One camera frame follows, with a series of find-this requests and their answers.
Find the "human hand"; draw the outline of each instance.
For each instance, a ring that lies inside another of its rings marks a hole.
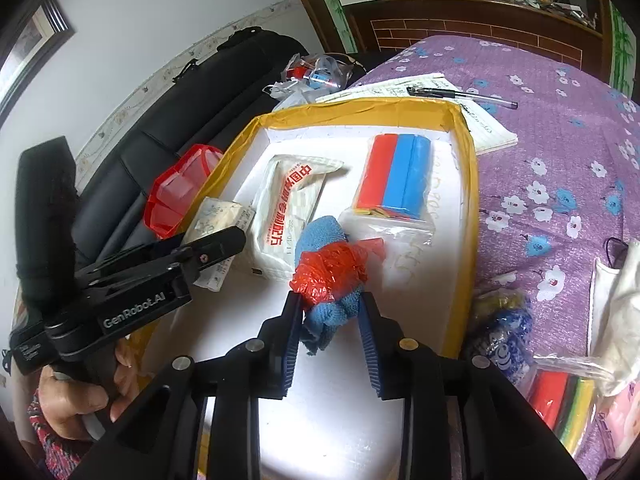
[[[118,341],[115,355],[118,367],[113,376],[113,382],[120,396],[111,405],[112,421],[116,421],[138,395],[136,361],[126,340]],[[42,369],[38,390],[40,407],[51,429],[60,437],[71,440],[89,439],[78,415],[97,412],[109,402],[103,387],[75,380],[60,381],[55,378],[53,368],[50,366]]]

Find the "red patterned sleeve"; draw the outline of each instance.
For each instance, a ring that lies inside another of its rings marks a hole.
[[[33,429],[38,435],[42,449],[44,449],[47,468],[56,480],[68,479],[80,459],[91,447],[91,443],[82,442],[81,440],[66,440],[59,437],[51,429],[42,414],[37,390],[33,396],[33,401],[29,405],[27,414]]]

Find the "white wall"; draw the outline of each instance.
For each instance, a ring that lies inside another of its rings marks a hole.
[[[75,34],[33,79],[0,130],[0,348],[8,346],[18,284],[13,204],[20,153],[64,135],[76,155],[114,108],[171,58],[227,23],[282,0],[58,1]],[[321,51],[308,16],[296,12],[270,28],[297,38],[310,52]],[[2,387],[0,403],[10,416],[9,393]]]

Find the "blue towel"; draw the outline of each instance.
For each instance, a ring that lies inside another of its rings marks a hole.
[[[296,244],[296,266],[303,251],[318,251],[325,245],[346,240],[344,231],[334,217],[323,216],[314,220],[305,227]],[[362,290],[363,286],[359,285],[344,298],[331,303],[318,303],[306,313],[300,341],[309,350],[309,355],[324,350],[338,327],[358,314]]]

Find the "red plastic bag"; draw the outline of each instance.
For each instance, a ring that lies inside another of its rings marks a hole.
[[[383,239],[372,238],[354,244],[334,242],[319,251],[303,251],[289,285],[309,304],[339,300],[367,281],[368,252],[384,259]]]
[[[222,152],[194,144],[178,162],[156,178],[146,201],[144,221],[159,238],[175,235],[191,202],[215,168]]]

